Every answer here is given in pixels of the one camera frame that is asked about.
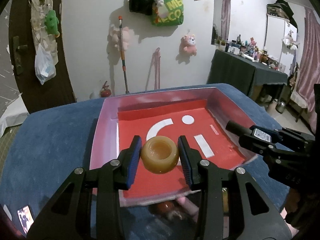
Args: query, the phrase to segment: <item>chair cushion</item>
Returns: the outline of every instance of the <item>chair cushion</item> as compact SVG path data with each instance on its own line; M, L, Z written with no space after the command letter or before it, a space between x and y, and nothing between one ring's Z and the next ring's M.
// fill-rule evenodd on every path
M290 99L295 102L298 106L300 106L301 108L307 108L308 104L307 102L302 98L302 96L300 96L298 94L297 91L293 91L291 94Z

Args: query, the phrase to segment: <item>brown wooden door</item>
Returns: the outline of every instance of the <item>brown wooden door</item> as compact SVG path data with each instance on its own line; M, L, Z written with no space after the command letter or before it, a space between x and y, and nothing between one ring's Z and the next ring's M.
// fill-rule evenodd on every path
M61 0L53 0L53 9L56 11L59 21L61 19L60 4ZM28 45L28 49L20 53L23 72L17 75L17 72L14 71L14 75L29 113L74 103L76 100L64 57L61 26L58 26L61 35L56 38L59 58L59 62L55 66L56 76L45 82L44 85L41 85L35 74L36 50L32 38L30 18L31 8L29 1L12 0L9 18L10 57L12 65L15 68L12 38L19 36L20 45Z

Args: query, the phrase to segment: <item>door handle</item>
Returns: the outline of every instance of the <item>door handle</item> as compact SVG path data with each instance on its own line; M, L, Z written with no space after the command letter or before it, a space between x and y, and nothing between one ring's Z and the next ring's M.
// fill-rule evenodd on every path
M13 57L14 57L14 64L16 68L16 74L20 75L23 72L20 53L23 51L26 51L28 49L28 45L20 46L19 36L15 36L12 39L13 39Z

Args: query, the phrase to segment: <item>pink curtain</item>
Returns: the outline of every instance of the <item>pink curtain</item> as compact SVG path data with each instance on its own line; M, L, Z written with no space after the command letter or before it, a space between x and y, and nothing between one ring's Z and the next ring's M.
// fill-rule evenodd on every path
M230 27L230 2L231 0L222 0L221 10L221 38L226 40L229 37Z
M320 83L320 25L313 11L306 8L305 40L300 64L297 92L308 103L310 126L316 132L315 94L313 85Z

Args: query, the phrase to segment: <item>white plastic bag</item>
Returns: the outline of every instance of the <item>white plastic bag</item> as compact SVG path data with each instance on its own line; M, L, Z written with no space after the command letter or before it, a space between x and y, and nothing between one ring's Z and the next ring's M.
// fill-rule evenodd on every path
M35 70L41 85L56 76L53 58L50 52L45 51L41 44L39 44L36 54Z

